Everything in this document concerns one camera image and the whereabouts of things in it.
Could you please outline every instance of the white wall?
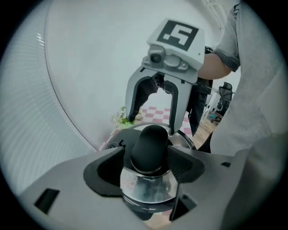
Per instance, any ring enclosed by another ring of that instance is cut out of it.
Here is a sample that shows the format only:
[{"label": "white wall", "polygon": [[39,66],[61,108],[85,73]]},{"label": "white wall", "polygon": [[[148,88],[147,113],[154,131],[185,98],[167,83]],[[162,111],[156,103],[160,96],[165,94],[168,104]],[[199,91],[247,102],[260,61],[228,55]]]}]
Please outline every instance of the white wall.
[{"label": "white wall", "polygon": [[[112,131],[110,117],[125,105],[128,79],[158,24],[169,17],[201,27],[205,44],[213,46],[220,38],[207,14],[201,0],[53,2],[45,31],[49,74],[62,106],[88,141],[100,146]],[[170,107],[170,101],[160,90],[148,104]]]}]

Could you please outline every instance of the person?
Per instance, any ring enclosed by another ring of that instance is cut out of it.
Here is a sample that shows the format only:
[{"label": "person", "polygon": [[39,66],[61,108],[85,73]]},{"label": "person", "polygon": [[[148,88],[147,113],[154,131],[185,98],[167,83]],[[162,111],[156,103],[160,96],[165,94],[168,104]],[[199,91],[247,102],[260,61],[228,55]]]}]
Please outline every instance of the person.
[{"label": "person", "polygon": [[[205,54],[212,53],[211,47],[205,47]],[[206,105],[207,96],[211,94],[213,80],[198,78],[196,85],[193,85],[186,111],[189,113],[189,123],[192,136],[196,133]]]},{"label": "person", "polygon": [[198,77],[220,79],[240,66],[234,98],[201,151],[235,155],[259,139],[288,130],[286,62],[269,29],[244,1],[231,9],[223,37],[214,52],[205,55]]}]

